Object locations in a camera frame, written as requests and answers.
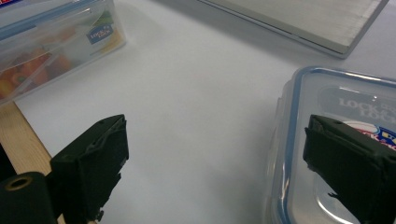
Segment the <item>white wire shelf rack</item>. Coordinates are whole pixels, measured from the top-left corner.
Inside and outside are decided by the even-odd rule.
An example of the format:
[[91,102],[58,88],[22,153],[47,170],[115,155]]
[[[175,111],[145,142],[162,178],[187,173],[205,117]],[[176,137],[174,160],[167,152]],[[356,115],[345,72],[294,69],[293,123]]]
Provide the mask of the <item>white wire shelf rack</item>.
[[345,59],[389,0],[200,0]]

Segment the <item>white table mat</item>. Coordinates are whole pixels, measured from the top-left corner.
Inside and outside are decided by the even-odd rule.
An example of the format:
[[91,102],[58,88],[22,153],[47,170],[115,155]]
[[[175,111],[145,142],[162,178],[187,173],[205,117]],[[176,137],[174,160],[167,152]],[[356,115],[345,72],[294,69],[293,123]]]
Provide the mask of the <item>white table mat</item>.
[[345,59],[198,0],[117,0],[126,44],[18,101],[50,153],[127,119],[130,158],[101,224],[262,224],[284,85],[320,65],[396,78],[396,0]]

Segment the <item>large clear food container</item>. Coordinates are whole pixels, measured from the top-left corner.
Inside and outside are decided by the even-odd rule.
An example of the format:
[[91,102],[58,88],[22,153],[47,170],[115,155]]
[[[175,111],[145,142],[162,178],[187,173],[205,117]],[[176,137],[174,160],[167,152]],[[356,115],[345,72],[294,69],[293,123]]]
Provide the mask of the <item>large clear food container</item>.
[[114,0],[0,0],[0,105],[124,43]]

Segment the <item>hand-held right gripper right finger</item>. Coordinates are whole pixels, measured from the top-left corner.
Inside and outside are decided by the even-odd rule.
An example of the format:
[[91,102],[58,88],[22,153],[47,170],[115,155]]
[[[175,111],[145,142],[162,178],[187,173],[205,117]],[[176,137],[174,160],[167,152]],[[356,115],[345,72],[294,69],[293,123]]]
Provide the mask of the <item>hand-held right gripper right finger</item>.
[[360,224],[396,220],[396,150],[342,121],[310,117],[303,159]]

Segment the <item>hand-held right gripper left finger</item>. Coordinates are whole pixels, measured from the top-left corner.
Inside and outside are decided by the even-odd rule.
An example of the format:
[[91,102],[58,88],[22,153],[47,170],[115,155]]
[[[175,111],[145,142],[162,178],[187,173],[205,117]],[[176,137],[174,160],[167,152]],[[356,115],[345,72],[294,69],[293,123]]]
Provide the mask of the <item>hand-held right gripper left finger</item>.
[[50,160],[48,183],[55,213],[66,224],[99,221],[128,159],[125,117],[94,123]]

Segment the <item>small clear food container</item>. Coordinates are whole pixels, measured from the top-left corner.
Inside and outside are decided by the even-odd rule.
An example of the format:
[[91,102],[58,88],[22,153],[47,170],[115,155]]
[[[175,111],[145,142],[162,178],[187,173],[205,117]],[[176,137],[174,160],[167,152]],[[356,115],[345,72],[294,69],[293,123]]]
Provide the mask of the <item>small clear food container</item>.
[[303,159],[304,128],[313,114],[396,150],[396,80],[325,67],[298,70],[277,102],[262,224],[358,224]]

